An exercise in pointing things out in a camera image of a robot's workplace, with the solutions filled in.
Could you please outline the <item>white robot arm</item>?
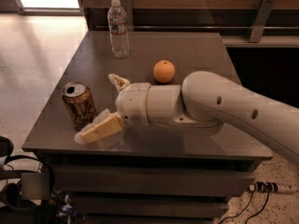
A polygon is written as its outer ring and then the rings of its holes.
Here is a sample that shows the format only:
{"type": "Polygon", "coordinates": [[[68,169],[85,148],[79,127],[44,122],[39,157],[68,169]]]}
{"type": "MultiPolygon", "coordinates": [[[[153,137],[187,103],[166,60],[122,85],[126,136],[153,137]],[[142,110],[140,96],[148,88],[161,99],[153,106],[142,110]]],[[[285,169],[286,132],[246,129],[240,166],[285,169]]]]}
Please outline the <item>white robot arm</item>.
{"type": "Polygon", "coordinates": [[[253,136],[295,165],[299,164],[299,109],[255,93],[208,71],[196,71],[180,85],[132,83],[110,74],[117,111],[102,111],[76,133],[89,144],[127,126],[162,126],[213,135],[228,123],[253,136]]]}

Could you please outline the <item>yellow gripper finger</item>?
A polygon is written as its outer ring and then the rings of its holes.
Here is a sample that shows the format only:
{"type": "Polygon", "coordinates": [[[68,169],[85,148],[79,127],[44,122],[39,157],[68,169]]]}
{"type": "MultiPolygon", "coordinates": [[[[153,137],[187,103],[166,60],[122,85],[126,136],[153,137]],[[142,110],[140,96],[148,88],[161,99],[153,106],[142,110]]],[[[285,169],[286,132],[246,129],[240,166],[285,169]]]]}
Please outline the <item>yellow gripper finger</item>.
{"type": "Polygon", "coordinates": [[[116,88],[118,92],[121,92],[131,84],[131,82],[128,79],[124,77],[119,77],[116,74],[109,74],[108,78],[111,84],[116,88]]]}
{"type": "Polygon", "coordinates": [[[78,144],[90,144],[104,137],[119,133],[124,127],[124,121],[119,112],[111,113],[108,109],[96,116],[92,123],[76,133],[74,140],[78,144]]]}

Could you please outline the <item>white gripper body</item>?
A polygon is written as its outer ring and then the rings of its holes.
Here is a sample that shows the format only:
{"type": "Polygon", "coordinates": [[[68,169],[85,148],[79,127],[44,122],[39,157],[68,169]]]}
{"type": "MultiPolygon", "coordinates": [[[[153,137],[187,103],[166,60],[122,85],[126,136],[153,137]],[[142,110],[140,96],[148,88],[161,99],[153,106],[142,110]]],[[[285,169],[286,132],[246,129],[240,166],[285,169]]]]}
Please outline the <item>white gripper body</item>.
{"type": "Polygon", "coordinates": [[[147,98],[150,87],[149,83],[133,83],[119,93],[115,105],[128,125],[150,124],[147,115],[147,98]]]}

